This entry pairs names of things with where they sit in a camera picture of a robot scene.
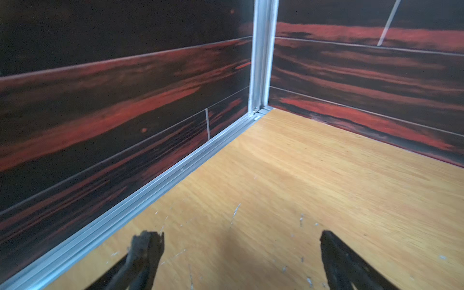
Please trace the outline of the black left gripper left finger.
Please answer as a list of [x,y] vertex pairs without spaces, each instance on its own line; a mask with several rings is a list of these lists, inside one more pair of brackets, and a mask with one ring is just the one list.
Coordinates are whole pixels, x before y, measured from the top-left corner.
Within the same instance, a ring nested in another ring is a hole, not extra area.
[[89,290],[150,290],[164,254],[164,233],[143,231],[132,238],[129,251],[89,285]]

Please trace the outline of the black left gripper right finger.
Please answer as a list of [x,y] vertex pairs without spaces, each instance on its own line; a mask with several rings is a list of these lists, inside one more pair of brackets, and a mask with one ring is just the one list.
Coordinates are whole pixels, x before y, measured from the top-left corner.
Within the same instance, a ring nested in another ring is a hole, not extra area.
[[322,231],[320,248],[331,290],[398,290],[332,231]]

